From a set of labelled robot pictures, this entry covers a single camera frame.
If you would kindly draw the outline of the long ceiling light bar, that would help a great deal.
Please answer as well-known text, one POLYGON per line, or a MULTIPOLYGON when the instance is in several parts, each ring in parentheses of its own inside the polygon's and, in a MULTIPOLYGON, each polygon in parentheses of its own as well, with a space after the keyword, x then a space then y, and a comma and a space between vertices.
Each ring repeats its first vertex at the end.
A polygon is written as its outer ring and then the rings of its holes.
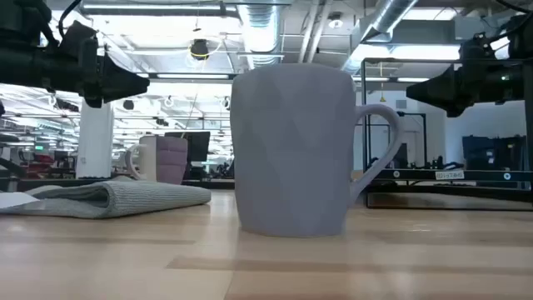
MULTIPOLYGON (((235 73, 156 73, 138 72, 136 75, 142 78, 153 79, 206 79, 206 80, 230 80, 241 74, 235 73)), ((390 83, 422 83, 429 80, 426 77, 365 77, 368 82, 390 83)))

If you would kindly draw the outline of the white pillar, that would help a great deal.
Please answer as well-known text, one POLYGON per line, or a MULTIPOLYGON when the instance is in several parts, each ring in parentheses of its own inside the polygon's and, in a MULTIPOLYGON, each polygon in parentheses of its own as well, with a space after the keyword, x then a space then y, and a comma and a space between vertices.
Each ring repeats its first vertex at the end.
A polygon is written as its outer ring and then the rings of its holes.
POLYGON ((109 178, 112 168, 114 114, 111 103, 82 104, 76 178, 109 178))

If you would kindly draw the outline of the dark blue cabinet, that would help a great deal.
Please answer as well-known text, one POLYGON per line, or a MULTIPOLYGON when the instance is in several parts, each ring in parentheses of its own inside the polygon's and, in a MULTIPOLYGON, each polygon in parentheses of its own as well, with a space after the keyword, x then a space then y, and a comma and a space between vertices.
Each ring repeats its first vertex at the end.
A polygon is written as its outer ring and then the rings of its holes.
POLYGON ((469 170, 525 171, 526 138, 476 137, 462 138, 463 158, 469 170))

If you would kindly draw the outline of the ribbed silver ceiling duct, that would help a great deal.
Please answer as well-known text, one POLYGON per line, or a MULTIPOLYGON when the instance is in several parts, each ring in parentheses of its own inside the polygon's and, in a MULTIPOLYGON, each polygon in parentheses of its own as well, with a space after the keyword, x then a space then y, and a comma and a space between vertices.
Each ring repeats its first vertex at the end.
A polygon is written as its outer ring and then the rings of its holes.
POLYGON ((250 69, 277 64, 281 54, 281 5, 273 0, 246 2, 237 6, 250 69))

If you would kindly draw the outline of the purple mug with white handle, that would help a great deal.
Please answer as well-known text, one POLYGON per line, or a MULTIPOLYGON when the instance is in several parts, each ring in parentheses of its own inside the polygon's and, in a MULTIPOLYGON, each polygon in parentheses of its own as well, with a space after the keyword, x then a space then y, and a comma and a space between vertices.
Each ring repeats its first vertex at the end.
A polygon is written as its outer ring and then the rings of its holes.
POLYGON ((188 141, 181 137, 144 136, 125 153, 136 180, 180 185, 187 169, 188 141))

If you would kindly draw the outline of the grey-blue faceted mug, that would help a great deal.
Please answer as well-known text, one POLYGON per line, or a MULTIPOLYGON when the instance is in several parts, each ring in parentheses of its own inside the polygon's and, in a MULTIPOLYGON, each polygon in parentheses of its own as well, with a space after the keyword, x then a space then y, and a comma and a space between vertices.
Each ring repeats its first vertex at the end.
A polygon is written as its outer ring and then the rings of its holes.
POLYGON ((361 192, 401 146, 397 112, 356 104, 352 77, 314 63, 280 63, 236 76, 230 124, 235 199, 244 231, 272 237, 336 236, 361 192), (353 179, 356 125, 384 118, 393 138, 353 179))

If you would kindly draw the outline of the wooden shelf with black frame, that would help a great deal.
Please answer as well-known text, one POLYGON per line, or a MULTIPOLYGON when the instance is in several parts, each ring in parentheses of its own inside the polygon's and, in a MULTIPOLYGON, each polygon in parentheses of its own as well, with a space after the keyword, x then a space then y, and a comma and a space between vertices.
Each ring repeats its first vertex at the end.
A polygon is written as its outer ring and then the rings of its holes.
MULTIPOLYGON (((451 66, 459 67, 460 60, 447 60, 446 63, 451 66)), ((500 200, 517 200, 520 196, 529 195, 533 197, 533 60, 524 61, 522 68, 524 77, 524 98, 526 105, 526 150, 528 151, 528 171, 487 171, 472 170, 464 171, 460 169, 384 169, 376 177, 378 180, 397 180, 405 182, 529 182, 531 190, 512 190, 509 196, 506 196, 500 189, 489 189, 487 187, 466 188, 463 193, 467 197, 474 196, 493 196, 500 200)))

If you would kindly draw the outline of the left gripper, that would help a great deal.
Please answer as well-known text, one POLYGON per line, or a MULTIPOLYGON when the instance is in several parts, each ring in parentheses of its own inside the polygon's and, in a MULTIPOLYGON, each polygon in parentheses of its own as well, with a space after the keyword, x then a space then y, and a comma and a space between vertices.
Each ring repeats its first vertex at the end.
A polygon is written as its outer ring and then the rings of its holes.
POLYGON ((150 80, 119 67, 105 54, 102 57, 102 88, 98 42, 95 37, 78 40, 70 46, 65 42, 53 48, 56 70, 53 89, 77 93, 91 108, 122 98, 143 94, 150 80))

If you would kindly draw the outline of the grey folded cloth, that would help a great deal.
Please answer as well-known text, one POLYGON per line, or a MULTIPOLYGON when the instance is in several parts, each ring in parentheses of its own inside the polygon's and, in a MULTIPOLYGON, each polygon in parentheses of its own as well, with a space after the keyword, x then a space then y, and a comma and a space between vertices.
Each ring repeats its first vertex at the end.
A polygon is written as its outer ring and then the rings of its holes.
POLYGON ((77 187, 49 185, 0 192, 0 214, 86 219, 118 218, 207 204, 211 192, 164 182, 121 178, 77 187))

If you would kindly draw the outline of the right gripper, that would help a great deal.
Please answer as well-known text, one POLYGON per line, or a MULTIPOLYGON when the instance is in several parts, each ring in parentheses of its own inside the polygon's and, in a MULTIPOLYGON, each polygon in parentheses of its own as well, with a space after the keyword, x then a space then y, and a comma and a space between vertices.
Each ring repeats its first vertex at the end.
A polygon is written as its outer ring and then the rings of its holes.
POLYGON ((520 101, 524 98, 523 62, 497 59, 465 59, 460 67, 460 103, 455 103, 456 71, 448 67, 441 75, 406 89, 408 98, 442 107, 448 118, 458 118, 477 103, 520 101))

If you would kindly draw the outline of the smooth silver ceiling duct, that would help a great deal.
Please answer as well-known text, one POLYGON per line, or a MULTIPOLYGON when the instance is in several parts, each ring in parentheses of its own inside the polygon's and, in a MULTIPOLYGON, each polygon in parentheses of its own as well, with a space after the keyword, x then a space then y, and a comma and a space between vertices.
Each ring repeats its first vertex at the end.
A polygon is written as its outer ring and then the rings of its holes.
POLYGON ((356 49, 363 43, 388 43, 394 28, 419 0, 379 0, 376 10, 360 18, 351 33, 351 54, 341 66, 347 73, 357 73, 362 58, 356 56, 356 49))

